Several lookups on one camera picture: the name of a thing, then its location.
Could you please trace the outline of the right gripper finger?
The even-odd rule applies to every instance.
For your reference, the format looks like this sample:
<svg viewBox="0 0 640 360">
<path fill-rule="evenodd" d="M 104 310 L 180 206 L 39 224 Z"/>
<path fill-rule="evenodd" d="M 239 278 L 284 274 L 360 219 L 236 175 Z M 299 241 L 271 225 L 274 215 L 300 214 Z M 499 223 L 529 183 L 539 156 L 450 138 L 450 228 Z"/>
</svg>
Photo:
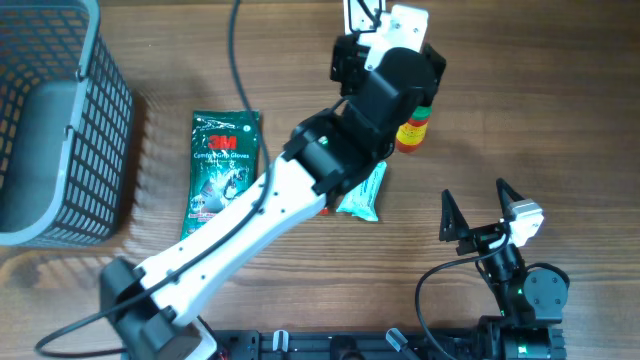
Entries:
<svg viewBox="0 0 640 360">
<path fill-rule="evenodd" d="M 496 188 L 503 218 L 512 220 L 514 215 L 509 206 L 515 202 L 523 201 L 524 197 L 516 192 L 503 178 L 496 180 Z"/>
<path fill-rule="evenodd" d="M 442 215 L 439 227 L 439 240 L 458 241 L 470 236 L 470 228 L 449 190 L 441 193 Z"/>
</svg>

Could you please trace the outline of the teal wipes packet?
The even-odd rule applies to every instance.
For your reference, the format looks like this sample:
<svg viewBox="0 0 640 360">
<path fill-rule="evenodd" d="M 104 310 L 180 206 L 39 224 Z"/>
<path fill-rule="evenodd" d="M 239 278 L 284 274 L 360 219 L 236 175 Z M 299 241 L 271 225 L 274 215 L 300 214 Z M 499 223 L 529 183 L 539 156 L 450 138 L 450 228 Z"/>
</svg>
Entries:
<svg viewBox="0 0 640 360">
<path fill-rule="evenodd" d="M 336 211 L 350 213 L 368 222 L 377 222 L 375 203 L 386 169 L 387 163 L 379 162 L 366 180 L 343 197 Z"/>
</svg>

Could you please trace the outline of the red yellow sauce bottle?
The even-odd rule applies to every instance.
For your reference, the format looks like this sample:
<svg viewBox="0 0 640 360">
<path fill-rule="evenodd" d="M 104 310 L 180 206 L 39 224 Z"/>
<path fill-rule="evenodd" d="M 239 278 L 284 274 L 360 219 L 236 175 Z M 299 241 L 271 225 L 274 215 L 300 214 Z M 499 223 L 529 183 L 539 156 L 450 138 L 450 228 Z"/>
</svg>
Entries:
<svg viewBox="0 0 640 360">
<path fill-rule="evenodd" d="M 421 146 L 426 137 L 431 114 L 431 107 L 418 106 L 410 119 L 399 127 L 395 140 L 395 148 L 398 151 L 411 153 Z"/>
</svg>

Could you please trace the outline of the green 3M gloves packet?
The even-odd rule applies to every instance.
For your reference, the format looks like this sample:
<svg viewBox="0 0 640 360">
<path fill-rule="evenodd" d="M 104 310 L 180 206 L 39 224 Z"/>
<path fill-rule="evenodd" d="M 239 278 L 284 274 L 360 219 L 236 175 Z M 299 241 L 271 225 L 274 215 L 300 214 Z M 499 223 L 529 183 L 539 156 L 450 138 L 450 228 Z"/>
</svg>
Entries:
<svg viewBox="0 0 640 360">
<path fill-rule="evenodd" d="M 259 152 L 257 130 L 245 111 L 193 113 L 183 239 L 254 183 Z"/>
</svg>

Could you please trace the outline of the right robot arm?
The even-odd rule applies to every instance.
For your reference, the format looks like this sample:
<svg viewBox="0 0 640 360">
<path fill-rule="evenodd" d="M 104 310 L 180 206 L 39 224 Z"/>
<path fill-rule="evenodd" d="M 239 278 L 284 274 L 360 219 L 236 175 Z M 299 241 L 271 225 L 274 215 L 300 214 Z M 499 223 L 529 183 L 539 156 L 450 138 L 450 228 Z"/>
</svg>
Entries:
<svg viewBox="0 0 640 360">
<path fill-rule="evenodd" d="M 563 308 L 570 280 L 548 263 L 526 264 L 520 249 L 539 231 L 544 215 L 533 200 L 496 180 L 502 218 L 471 228 L 450 191 L 442 192 L 439 239 L 458 243 L 458 255 L 476 255 L 476 269 L 499 307 L 498 316 L 483 316 L 469 331 L 460 359 L 564 359 Z"/>
</svg>

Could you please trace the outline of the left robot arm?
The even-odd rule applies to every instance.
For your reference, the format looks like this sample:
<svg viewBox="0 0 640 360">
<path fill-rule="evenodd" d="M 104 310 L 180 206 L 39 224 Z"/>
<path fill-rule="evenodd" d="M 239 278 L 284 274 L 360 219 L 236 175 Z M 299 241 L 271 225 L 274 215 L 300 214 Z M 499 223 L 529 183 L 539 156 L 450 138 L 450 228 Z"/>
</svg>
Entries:
<svg viewBox="0 0 640 360">
<path fill-rule="evenodd" d="M 282 153 L 200 229 L 135 265 L 100 274 L 100 306 L 133 359 L 209 359 L 199 321 L 216 291 L 271 242 L 366 180 L 394 151 L 399 127 L 432 104 L 446 60 L 433 47 L 394 47 L 339 101 L 301 122 Z"/>
</svg>

